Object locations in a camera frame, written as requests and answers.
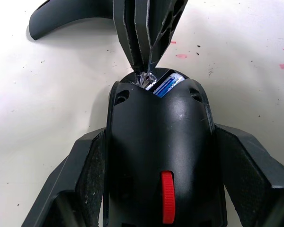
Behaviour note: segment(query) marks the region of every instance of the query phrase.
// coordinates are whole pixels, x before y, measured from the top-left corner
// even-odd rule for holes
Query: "white table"
[[[131,72],[111,20],[33,41],[41,3],[0,1],[0,227],[20,226],[75,140],[105,127],[108,92]],[[284,0],[191,0],[173,41],[159,66],[199,81],[215,123],[253,134],[284,165]],[[228,196],[227,208],[240,227]]]

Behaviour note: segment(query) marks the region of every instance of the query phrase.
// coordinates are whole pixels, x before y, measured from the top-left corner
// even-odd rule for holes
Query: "battery label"
[[[171,89],[173,89],[178,83],[185,80],[178,73],[172,73],[166,80],[153,92],[155,95],[162,98],[165,96]]]

